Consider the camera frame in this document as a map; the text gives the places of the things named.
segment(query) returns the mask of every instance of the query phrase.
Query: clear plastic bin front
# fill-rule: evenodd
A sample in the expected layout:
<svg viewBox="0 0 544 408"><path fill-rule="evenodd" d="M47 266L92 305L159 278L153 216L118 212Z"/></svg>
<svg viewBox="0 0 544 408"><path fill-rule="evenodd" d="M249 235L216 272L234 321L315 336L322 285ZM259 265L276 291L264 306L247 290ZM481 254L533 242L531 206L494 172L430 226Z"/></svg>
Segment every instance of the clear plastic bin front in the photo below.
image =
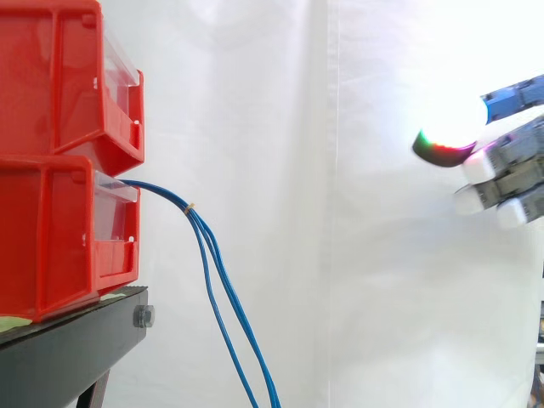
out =
<svg viewBox="0 0 544 408"><path fill-rule="evenodd" d="M139 73L125 55L111 30L104 28L105 86L111 98L129 116L130 87L139 85Z"/></svg>
<svg viewBox="0 0 544 408"><path fill-rule="evenodd" d="M125 236L127 205L138 200L138 190L103 173L94 174L94 239L131 241Z"/></svg>

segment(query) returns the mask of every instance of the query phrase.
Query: cable tie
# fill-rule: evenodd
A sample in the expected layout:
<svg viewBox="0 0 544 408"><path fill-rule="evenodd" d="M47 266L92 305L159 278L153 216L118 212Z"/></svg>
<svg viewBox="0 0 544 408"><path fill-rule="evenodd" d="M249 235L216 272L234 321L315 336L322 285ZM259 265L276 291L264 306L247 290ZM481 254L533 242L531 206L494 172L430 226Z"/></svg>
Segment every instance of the cable tie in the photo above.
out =
<svg viewBox="0 0 544 408"><path fill-rule="evenodd" d="M187 206L187 208L185 208L184 214L185 214L185 215L189 214L189 211L192 210L194 207L195 207L195 203L194 203L194 202L191 202L191 203Z"/></svg>

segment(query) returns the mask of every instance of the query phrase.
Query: white backdrop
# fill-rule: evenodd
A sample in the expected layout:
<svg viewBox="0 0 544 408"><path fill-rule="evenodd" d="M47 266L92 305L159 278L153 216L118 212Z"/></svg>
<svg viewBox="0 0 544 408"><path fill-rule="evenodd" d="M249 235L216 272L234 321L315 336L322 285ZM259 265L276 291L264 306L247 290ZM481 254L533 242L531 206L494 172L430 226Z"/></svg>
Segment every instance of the white backdrop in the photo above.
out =
<svg viewBox="0 0 544 408"><path fill-rule="evenodd" d="M284 407L524 406L541 227L457 217L460 172L410 145L429 83L481 94L543 72L542 1L102 3L146 80L146 162L130 175L216 232ZM150 194L142 211L156 325L112 371L105 408L249 406L189 224Z"/></svg>

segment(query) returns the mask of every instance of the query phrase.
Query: led light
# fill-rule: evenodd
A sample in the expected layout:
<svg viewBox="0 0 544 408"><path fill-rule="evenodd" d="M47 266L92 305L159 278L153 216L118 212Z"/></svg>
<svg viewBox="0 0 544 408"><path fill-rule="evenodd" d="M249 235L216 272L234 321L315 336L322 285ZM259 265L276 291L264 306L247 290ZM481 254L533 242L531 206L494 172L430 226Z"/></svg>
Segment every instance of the led light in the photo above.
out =
<svg viewBox="0 0 544 408"><path fill-rule="evenodd" d="M424 105L422 130L412 146L426 162L441 167L462 164L470 156L487 123L487 106L481 98L470 99L459 92Z"/></svg>

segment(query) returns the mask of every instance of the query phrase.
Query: bolt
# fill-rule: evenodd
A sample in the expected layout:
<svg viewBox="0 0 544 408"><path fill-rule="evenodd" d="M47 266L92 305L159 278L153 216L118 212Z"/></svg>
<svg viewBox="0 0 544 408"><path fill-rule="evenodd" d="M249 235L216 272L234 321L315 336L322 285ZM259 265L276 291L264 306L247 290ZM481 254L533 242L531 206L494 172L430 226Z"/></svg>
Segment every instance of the bolt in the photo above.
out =
<svg viewBox="0 0 544 408"><path fill-rule="evenodd" d="M136 318L136 327L142 329L152 327L155 323L155 306L147 304L138 306L134 317Z"/></svg>

